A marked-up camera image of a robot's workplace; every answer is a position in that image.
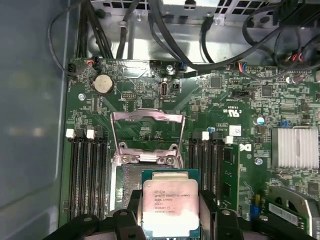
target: chipset heatsink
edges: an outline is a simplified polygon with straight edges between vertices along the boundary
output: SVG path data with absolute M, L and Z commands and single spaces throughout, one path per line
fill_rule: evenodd
M 272 129 L 272 166 L 318 169 L 318 130 L 316 128 Z

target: barcode label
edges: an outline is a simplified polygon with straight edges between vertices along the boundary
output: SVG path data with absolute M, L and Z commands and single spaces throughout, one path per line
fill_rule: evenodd
M 273 214 L 279 216 L 280 218 L 283 218 L 284 220 L 287 220 L 289 223 L 292 223 L 296 226 L 298 226 L 298 217 L 291 214 L 290 212 L 287 212 L 280 207 L 277 207 L 271 203 L 269 203 L 269 211 Z

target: chip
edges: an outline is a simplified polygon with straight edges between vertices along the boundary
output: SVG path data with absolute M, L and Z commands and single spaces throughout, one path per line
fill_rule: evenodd
M 262 86 L 262 96 L 272 97 L 272 86 Z
M 308 194 L 310 195 L 319 195 L 319 184 L 316 182 L 308 183 Z
M 214 89 L 220 89 L 222 84 L 222 79 L 220 76 L 212 76 L 210 79 L 210 86 Z

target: metal bracket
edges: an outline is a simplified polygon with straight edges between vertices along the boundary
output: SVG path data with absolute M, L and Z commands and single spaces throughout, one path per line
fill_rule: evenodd
M 144 117 L 153 118 L 156 121 L 180 123 L 181 132 L 178 144 L 172 144 L 169 149 L 157 149 L 155 151 L 144 151 L 142 149 L 128 148 L 125 142 L 118 143 L 115 122 L 126 120 L 129 122 L 139 121 Z M 113 138 L 115 142 L 115 154 L 111 159 L 111 183 L 109 211 L 115 209 L 116 199 L 116 174 L 117 167 L 122 164 L 155 163 L 157 165 L 168 165 L 176 169 L 184 167 L 181 156 L 182 137 L 186 118 L 178 114 L 166 114 L 154 108 L 140 108 L 133 112 L 113 112 L 110 116 Z

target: integrated circuit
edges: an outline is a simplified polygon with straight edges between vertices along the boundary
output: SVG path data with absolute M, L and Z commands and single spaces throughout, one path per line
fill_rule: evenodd
M 262 97 L 272 97 L 272 86 L 262 86 L 261 95 Z
M 210 87 L 213 89 L 220 89 L 222 85 L 222 78 L 220 76 L 212 76 L 210 78 Z

